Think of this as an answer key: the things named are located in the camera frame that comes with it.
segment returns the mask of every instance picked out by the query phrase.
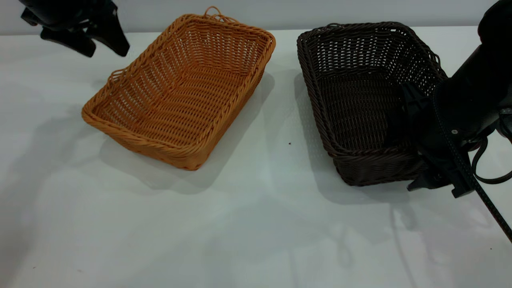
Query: woven wicker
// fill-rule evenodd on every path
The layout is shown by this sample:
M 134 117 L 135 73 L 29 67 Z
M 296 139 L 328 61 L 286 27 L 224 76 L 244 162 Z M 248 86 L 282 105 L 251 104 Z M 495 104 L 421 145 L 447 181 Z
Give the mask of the woven wicker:
M 383 148 L 386 113 L 401 104 L 400 84 L 432 96 L 446 78 L 439 57 L 394 22 L 330 24 L 303 33 L 298 58 L 324 148 L 349 185 L 414 179 L 425 168 L 407 140 Z
M 84 120 L 131 151 L 199 168 L 253 94 L 275 48 L 269 32 L 209 9 L 181 16 L 114 71 L 83 107 Z

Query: black cable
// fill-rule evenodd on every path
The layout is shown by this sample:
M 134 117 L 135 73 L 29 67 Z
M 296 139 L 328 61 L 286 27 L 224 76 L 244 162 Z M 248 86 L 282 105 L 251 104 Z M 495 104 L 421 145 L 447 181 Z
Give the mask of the black cable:
M 475 154 L 475 157 L 473 158 L 473 163 L 471 165 L 473 168 L 473 174 L 475 175 L 475 177 L 478 180 L 480 180 L 481 182 L 486 183 L 486 184 L 500 184 L 500 183 L 510 180 L 512 178 L 512 171 L 510 171 L 505 176 L 501 176 L 501 177 L 494 178 L 494 179 L 486 179 L 486 178 L 482 178 L 477 175 L 477 164 L 478 164 L 478 161 L 480 160 L 480 157 L 482 157 L 483 153 L 485 152 L 485 149 L 487 149 L 487 143 L 488 143 L 487 138 L 484 138 L 484 140 L 481 142 L 480 149 L 478 149 L 477 154 Z
M 496 206 L 494 206 L 493 202 L 489 199 L 489 196 L 487 196 L 482 186 L 480 186 L 480 183 L 478 183 L 475 177 L 473 177 L 471 166 L 464 161 L 464 159 L 459 153 L 459 150 L 455 147 L 455 144 L 451 140 L 446 127 L 444 127 L 441 121 L 439 106 L 437 103 L 437 97 L 439 95 L 439 86 L 440 85 L 437 86 L 436 93 L 434 94 L 434 97 L 432 99 L 432 103 L 434 104 L 434 113 L 436 115 L 439 129 L 441 130 L 441 135 L 443 136 L 444 141 L 450 148 L 450 151 L 452 152 L 452 155 L 456 160 L 455 163 L 459 170 L 462 172 L 462 175 L 464 176 L 465 180 L 473 186 L 475 191 L 478 193 L 478 196 L 480 196 L 480 199 L 482 199 L 482 202 L 485 204 L 487 209 L 489 209 L 489 212 L 492 214 L 498 225 L 501 227 L 505 235 L 508 237 L 509 241 L 512 243 L 512 229 L 510 229 L 508 223 L 505 221 L 503 216 L 501 216 L 501 213 L 498 211 Z

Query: white wall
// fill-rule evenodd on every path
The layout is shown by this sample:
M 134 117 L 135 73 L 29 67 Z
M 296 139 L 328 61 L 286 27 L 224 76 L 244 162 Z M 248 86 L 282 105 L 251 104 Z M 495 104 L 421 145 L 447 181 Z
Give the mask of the white wall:
M 182 14 L 216 5 L 265 29 L 315 28 L 332 22 L 399 21 L 409 26 L 476 25 L 496 0 L 114 0 L 125 32 L 159 32 Z M 19 18 L 23 5 L 0 0 L 0 34 L 38 33 Z

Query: white table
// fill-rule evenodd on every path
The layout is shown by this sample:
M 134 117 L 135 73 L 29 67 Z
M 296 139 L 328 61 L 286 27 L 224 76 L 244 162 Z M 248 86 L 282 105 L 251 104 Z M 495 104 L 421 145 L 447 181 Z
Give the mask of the white table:
M 451 75 L 476 27 L 415 28 Z M 127 58 L 0 37 L 0 287 L 511 287 L 512 245 L 476 193 L 349 187 L 323 150 L 297 60 L 277 47 L 196 172 L 122 148 L 80 109 Z M 492 135 L 480 174 L 512 169 Z M 484 185 L 512 223 L 512 181 Z

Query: basket handle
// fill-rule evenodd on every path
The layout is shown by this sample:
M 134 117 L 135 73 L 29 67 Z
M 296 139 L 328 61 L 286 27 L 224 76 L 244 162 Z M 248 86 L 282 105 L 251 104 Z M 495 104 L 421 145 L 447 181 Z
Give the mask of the basket handle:
M 218 14 L 208 15 L 208 12 L 212 8 L 217 10 Z M 215 20 L 223 21 L 223 22 L 240 23 L 240 22 L 238 22 L 238 20 L 236 20 L 234 18 L 222 15 L 221 11 L 217 7 L 215 7 L 215 6 L 208 7 L 208 9 L 206 9 L 206 11 L 204 12 L 203 17 L 204 18 L 209 18 L 209 19 L 215 19 Z

